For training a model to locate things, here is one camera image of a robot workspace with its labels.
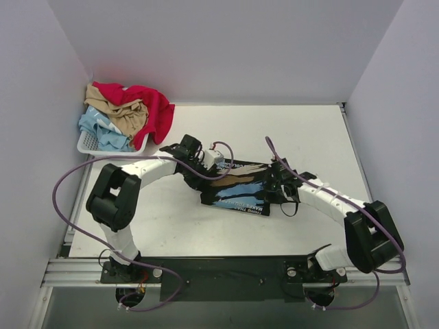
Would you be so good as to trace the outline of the black t shirt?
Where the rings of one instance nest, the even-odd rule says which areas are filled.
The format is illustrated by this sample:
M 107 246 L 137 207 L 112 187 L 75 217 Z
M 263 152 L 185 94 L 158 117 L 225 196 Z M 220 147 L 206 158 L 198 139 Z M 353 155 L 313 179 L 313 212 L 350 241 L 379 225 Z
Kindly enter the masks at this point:
M 201 203 L 205 206 L 268 216 L 272 205 L 264 200 L 268 165 L 243 160 L 223 160 L 217 165 L 217 173 L 226 176 L 220 180 L 208 181 L 200 189 Z

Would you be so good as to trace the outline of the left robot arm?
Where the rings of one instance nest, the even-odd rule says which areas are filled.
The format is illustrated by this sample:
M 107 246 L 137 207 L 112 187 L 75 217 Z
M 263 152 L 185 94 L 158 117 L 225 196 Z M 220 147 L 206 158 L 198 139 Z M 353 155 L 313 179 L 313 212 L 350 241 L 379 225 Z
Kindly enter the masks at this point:
M 86 201 L 86 210 L 113 247 L 110 260 L 118 264 L 116 272 L 123 281 L 134 282 L 141 274 L 137 262 L 140 251 L 130 229 L 141 189 L 176 173 L 182 174 L 191 188 L 197 188 L 202 182 L 198 173 L 215 173 L 216 155 L 211 149 L 203 150 L 198 139 L 185 134 L 179 143 L 160 148 L 151 158 L 121 167 L 108 163 L 102 168 Z

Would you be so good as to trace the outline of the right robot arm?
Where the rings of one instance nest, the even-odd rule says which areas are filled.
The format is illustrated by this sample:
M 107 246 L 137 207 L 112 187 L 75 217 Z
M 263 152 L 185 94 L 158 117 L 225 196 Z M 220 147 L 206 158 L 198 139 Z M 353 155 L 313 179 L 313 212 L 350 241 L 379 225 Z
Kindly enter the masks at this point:
M 404 244 L 383 202 L 365 202 L 341 194 L 312 173 L 299 174 L 290 169 L 286 159 L 272 160 L 266 180 L 270 203 L 307 205 L 344 230 L 342 246 L 321 247 L 307 262 L 306 272 L 311 279 L 322 280 L 332 270 L 345 267 L 355 267 L 363 273 L 378 271 L 403 254 Z

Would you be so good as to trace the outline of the red t shirt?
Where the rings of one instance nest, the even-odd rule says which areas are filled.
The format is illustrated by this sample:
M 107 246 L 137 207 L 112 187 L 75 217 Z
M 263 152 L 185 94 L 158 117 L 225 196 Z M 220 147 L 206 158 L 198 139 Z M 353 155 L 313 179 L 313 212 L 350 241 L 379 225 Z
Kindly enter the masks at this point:
M 175 105 L 160 92 L 145 86 L 124 88 L 121 84 L 91 83 L 111 103 L 122 105 L 135 99 L 141 99 L 147 106 L 149 117 L 143 128 L 130 139 L 130 145 L 140 150 L 146 134 L 152 137 L 155 144 L 160 144 L 169 133 L 174 117 Z

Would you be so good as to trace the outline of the tan t shirt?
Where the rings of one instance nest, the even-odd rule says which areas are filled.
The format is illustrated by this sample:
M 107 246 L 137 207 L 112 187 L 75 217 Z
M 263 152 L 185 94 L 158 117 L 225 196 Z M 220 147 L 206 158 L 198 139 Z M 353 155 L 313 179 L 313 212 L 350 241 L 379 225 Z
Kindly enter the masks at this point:
M 147 123 L 149 113 L 141 99 L 135 99 L 122 105 L 107 100 L 92 84 L 86 87 L 84 103 L 104 113 L 123 135 L 133 139 Z

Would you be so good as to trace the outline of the light blue t shirt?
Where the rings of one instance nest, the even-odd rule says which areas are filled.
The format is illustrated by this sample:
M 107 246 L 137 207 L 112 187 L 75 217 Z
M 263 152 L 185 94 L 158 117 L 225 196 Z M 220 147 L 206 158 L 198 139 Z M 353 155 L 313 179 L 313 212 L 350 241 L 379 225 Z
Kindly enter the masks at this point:
M 85 131 L 98 140 L 98 149 L 102 151 L 132 152 L 130 138 L 110 122 L 110 119 L 92 106 L 88 106 L 86 112 L 78 122 L 80 133 Z

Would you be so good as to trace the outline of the white plastic basket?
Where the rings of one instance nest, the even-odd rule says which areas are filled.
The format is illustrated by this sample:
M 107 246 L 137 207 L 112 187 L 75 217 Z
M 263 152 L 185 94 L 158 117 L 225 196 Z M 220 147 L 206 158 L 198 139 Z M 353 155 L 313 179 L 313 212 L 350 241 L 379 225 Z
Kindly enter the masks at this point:
M 147 140 L 149 135 L 146 134 L 143 142 L 141 143 L 141 148 L 138 151 L 132 152 L 115 152 L 115 151 L 102 151 L 98 149 L 98 140 L 95 136 L 88 132 L 81 132 L 78 143 L 77 150 L 82 154 L 88 154 L 94 158 L 103 158 L 104 160 L 145 160 L 147 157 L 144 154 Z

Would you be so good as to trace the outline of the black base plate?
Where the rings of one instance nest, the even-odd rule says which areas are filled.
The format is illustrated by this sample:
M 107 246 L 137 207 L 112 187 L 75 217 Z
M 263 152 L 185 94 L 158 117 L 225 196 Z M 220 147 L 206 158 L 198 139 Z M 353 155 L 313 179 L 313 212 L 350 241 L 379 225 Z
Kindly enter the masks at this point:
M 323 271 L 311 256 L 141 257 L 137 265 L 103 264 L 103 284 L 160 285 L 160 300 L 175 302 L 330 302 L 343 270 Z

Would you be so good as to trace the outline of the aluminium frame rail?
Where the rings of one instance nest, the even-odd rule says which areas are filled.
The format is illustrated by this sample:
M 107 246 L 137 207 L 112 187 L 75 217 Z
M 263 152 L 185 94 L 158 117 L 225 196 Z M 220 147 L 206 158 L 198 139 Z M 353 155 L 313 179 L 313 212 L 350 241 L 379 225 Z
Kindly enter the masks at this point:
M 50 259 L 41 287 L 136 287 L 136 284 L 103 284 L 100 282 L 102 268 L 96 258 L 55 258 Z M 381 286 L 408 286 L 410 279 L 404 273 L 378 273 Z M 362 273 L 353 267 L 346 268 L 347 285 L 371 287 L 375 277 Z

